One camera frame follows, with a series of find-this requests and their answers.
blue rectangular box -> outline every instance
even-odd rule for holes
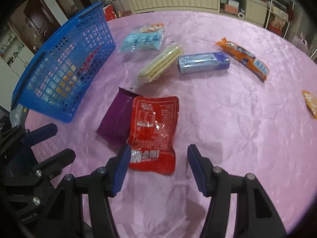
[[[184,55],[178,58],[181,74],[226,70],[230,61],[222,52]]]

blue gripper pad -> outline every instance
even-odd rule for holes
[[[213,165],[209,158],[202,157],[195,144],[187,148],[187,158],[193,171],[198,190],[205,196],[210,197],[215,189],[215,182],[212,180]]]
[[[109,159],[106,169],[109,174],[109,184],[113,197],[121,190],[131,159],[131,148],[124,145],[116,157]]]

cartoon character print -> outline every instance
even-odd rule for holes
[[[151,24],[148,26],[144,26],[140,29],[140,32],[142,33],[148,33],[148,32],[155,32],[164,27],[163,23],[156,23],[156,24]]]

wafer biscuit package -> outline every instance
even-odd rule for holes
[[[135,86],[141,86],[158,79],[161,74],[182,55],[183,47],[178,44],[171,44],[137,75]]]
[[[266,80],[269,69],[260,59],[256,58],[255,55],[243,47],[231,41],[227,41],[226,38],[221,39],[216,44],[221,46],[227,54],[231,55],[237,61],[253,71],[262,81]]]

blue plastic basket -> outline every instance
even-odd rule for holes
[[[23,72],[12,96],[19,103],[69,122],[94,76],[115,50],[102,2],[61,26]]]

